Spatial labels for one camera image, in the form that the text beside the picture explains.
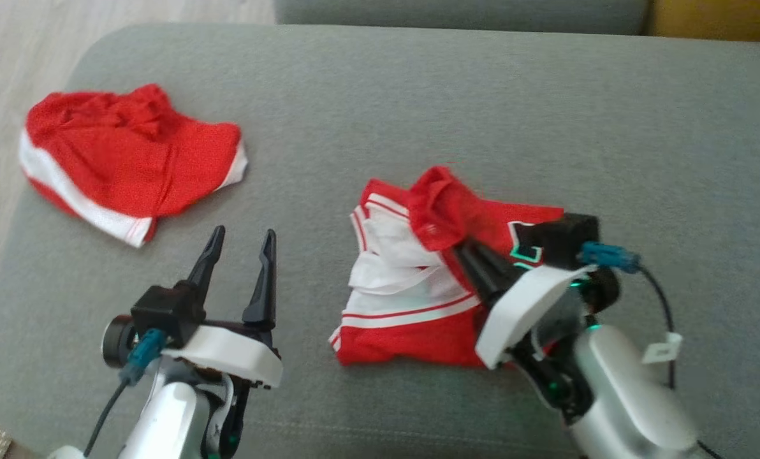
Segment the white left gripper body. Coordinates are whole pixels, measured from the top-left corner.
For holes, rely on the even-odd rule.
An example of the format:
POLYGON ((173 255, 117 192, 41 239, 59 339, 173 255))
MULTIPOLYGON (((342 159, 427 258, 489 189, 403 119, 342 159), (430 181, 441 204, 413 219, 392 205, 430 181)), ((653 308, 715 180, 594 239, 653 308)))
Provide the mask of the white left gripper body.
POLYGON ((283 363, 258 340, 222 326, 200 325, 181 348, 166 348, 162 358, 187 364, 199 372, 226 373, 270 388, 281 385, 283 363))

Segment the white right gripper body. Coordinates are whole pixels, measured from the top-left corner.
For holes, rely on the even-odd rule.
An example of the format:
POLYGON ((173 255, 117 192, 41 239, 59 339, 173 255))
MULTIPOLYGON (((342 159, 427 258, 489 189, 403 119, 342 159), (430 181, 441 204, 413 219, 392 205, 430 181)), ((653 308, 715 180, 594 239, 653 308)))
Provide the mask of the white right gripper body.
POLYGON ((474 350, 493 370, 506 362, 506 351, 519 343, 563 296, 574 280, 595 271, 595 265, 564 270, 540 265, 526 272, 491 308, 474 350))

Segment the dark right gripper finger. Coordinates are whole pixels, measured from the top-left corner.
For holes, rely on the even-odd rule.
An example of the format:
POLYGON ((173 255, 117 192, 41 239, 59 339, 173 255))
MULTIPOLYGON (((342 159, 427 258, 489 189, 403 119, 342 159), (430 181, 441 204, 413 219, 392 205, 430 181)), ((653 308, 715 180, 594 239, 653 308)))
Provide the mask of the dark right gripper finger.
POLYGON ((524 275, 524 268, 493 248, 477 240, 465 241, 465 276, 475 291, 507 291, 524 275))
POLYGON ((509 288, 508 261, 487 245, 458 245, 453 255, 482 305, 491 310, 509 288))

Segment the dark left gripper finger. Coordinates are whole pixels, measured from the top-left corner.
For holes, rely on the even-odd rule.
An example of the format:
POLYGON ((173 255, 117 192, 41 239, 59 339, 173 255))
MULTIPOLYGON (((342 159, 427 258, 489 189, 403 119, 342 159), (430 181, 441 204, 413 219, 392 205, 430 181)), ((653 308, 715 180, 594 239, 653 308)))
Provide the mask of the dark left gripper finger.
POLYGON ((258 255, 261 268, 249 305, 241 320, 248 326, 275 326, 276 323, 276 245, 274 229, 268 229, 258 255))
POLYGON ((214 228, 187 277, 187 281, 193 285, 197 302, 204 302, 206 299, 214 267, 221 256, 225 234, 226 228, 224 226, 216 226, 214 228))

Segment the red and white jersey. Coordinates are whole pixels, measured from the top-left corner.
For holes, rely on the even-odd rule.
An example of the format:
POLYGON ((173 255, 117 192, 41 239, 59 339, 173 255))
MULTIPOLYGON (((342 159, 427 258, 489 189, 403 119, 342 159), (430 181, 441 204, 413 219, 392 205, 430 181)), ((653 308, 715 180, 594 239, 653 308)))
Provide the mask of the red and white jersey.
POLYGON ((534 268, 543 253, 520 241, 521 231, 563 214, 486 200, 445 166, 429 168, 409 189, 369 180, 349 217, 358 257, 341 323, 328 338, 337 360, 481 366, 474 346, 486 313, 453 248, 471 238, 517 268, 534 268))

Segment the red shorts with white stripe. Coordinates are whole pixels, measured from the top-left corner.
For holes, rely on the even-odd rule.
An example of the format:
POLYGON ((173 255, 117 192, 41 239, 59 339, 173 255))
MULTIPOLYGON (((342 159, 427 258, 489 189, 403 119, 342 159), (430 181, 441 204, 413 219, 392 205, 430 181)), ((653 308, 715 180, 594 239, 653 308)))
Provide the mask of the red shorts with white stripe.
POLYGON ((238 125, 189 117, 156 84, 45 96, 18 160, 45 200, 135 248, 162 218, 243 180, 249 162, 238 125))

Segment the grey sofa seat cushion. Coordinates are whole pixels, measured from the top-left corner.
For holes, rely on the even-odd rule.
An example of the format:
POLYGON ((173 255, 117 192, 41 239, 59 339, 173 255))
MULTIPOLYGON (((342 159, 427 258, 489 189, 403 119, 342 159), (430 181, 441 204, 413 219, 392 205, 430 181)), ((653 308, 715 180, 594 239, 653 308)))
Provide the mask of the grey sofa seat cushion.
POLYGON ((0 427, 19 444, 86 444, 118 383, 106 324, 185 278, 223 224, 214 319, 240 319, 278 236, 284 377, 250 395, 235 459, 575 459, 515 369, 343 368, 328 345, 367 181, 449 164, 489 200, 596 215, 606 243, 639 252, 684 337, 677 392, 701 438, 760 459, 760 43, 144 24, 92 45, 66 87, 149 82, 242 127, 245 180, 141 249, 22 192, 0 262, 0 427))

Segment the grey sofa back cushion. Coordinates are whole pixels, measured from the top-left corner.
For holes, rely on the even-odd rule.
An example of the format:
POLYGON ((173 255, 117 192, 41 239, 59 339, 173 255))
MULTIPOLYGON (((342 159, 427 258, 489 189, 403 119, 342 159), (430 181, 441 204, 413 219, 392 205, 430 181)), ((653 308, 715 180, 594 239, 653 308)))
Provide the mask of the grey sofa back cushion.
POLYGON ((279 24, 641 34, 651 0, 274 0, 279 24))

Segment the yellow sofa cushion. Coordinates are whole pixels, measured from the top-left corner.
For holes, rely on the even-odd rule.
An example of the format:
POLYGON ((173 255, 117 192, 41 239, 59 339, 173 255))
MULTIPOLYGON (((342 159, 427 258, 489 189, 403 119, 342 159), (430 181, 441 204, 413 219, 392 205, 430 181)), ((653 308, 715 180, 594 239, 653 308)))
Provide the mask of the yellow sofa cushion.
POLYGON ((653 0, 647 34, 760 43, 760 0, 653 0))

